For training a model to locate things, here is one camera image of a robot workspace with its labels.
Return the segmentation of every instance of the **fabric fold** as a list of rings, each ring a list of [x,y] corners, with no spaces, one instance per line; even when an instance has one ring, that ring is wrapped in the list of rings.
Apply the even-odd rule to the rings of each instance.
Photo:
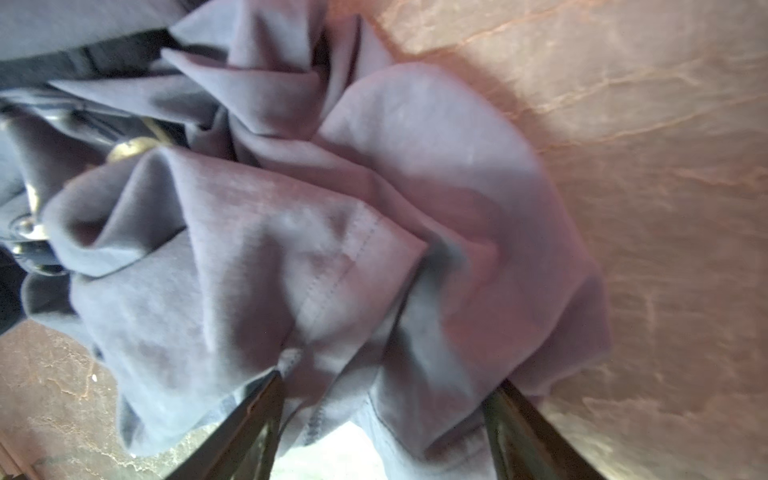
[[[66,331],[113,372],[135,454],[278,368],[281,452],[354,419],[390,478],[491,478],[481,401],[505,378],[544,395],[608,350],[599,269],[503,114],[324,12],[211,0],[169,27],[180,47],[150,74],[52,82],[182,124],[188,144],[50,183]]]

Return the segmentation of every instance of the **beige marble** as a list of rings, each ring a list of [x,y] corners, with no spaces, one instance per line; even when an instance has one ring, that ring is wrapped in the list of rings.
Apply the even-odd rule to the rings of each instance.
[[[768,1],[332,7],[504,111],[603,265],[616,348],[555,389],[554,424],[616,480],[768,478]],[[0,429],[45,478],[160,478],[203,435],[126,456],[108,374],[39,326],[0,366]]]

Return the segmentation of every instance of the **marble surface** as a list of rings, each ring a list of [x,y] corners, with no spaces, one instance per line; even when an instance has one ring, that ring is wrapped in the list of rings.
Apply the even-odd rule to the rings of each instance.
[[[600,260],[616,348],[556,387],[550,420],[616,480],[768,478],[768,0],[332,10],[504,111]],[[0,429],[43,478],[161,478],[204,435],[125,455],[108,374],[40,326],[0,339],[0,366]]]

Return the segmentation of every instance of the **dark fabric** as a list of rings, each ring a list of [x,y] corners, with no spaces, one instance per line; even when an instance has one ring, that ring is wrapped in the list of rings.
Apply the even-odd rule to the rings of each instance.
[[[7,98],[27,106],[0,155],[24,152],[4,162],[71,271],[28,276],[30,317],[112,371],[133,453],[277,368],[282,452],[353,419],[392,480],[494,478],[481,401],[505,378],[545,395],[610,343],[599,269],[525,139],[322,2],[213,0],[169,32],[163,74],[51,85],[68,112],[183,124],[188,147],[105,162],[40,91]]]
[[[19,291],[27,273],[0,250],[0,335],[24,319]]]
[[[50,80],[90,80],[144,74],[160,49],[176,42],[165,30],[145,31],[47,55],[0,61],[0,89],[38,87]]]

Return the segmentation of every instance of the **crumpled fabric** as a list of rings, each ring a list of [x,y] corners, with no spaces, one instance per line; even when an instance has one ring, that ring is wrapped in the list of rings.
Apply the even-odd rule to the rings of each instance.
[[[205,0],[24,0],[0,4],[0,61],[83,47],[181,20]]]
[[[30,275],[27,312],[112,371],[136,455],[277,368],[281,452],[351,419],[392,479],[494,478],[481,401],[505,378],[546,395],[610,344],[599,269],[528,143],[322,2],[211,0],[169,32],[153,74],[51,82],[188,146],[100,164],[37,130],[40,164],[78,175],[41,200],[71,274]]]

